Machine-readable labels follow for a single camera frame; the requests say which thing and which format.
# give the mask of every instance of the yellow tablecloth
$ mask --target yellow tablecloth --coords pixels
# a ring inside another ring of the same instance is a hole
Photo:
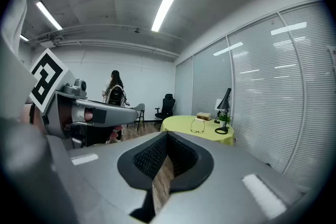
[[[161,126],[161,132],[181,132],[185,134],[196,135],[205,139],[212,141],[217,141],[226,145],[233,146],[233,139],[235,138],[235,132],[230,125],[227,134],[217,134],[215,129],[219,128],[219,123],[215,123],[214,120],[204,121],[205,129],[203,134],[193,133],[190,130],[191,123],[196,118],[196,116],[173,116],[165,119]],[[203,123],[194,121],[193,130],[201,131],[203,129]]]

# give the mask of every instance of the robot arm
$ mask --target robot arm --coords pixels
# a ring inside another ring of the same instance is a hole
[[[49,135],[71,139],[73,147],[87,144],[90,135],[100,128],[114,127],[134,122],[133,109],[89,100],[86,82],[75,79],[71,71],[49,50],[45,50],[31,69],[38,79],[30,98],[40,110],[40,116]]]

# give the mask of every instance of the white label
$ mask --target white label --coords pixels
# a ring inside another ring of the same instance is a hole
[[[97,154],[90,154],[90,155],[85,155],[85,156],[80,156],[80,157],[76,157],[76,158],[72,158],[72,163],[74,165],[79,165],[79,164],[83,164],[83,163],[89,163],[94,161],[95,159],[99,159]]]

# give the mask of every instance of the window blinds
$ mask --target window blinds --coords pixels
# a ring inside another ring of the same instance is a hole
[[[174,115],[191,115],[193,58],[176,66]]]
[[[229,36],[235,71],[235,145],[283,172],[302,122],[303,85],[295,48],[278,15]]]
[[[336,83],[328,46],[336,45],[334,24],[322,4],[310,4],[281,13],[291,31],[306,80],[306,117],[301,138],[285,170],[303,189],[325,174],[336,147]]]
[[[192,115],[206,112],[213,119],[217,117],[216,101],[223,99],[227,88],[232,87],[229,52],[225,49],[227,41],[223,39],[194,56]]]

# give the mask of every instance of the person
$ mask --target person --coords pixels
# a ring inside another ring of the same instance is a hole
[[[121,81],[119,71],[114,70],[111,73],[111,80],[107,84],[106,89],[102,90],[103,101],[106,104],[125,106],[126,94],[124,91],[124,85]],[[120,142],[122,135],[122,126],[115,126],[110,135],[109,143]]]

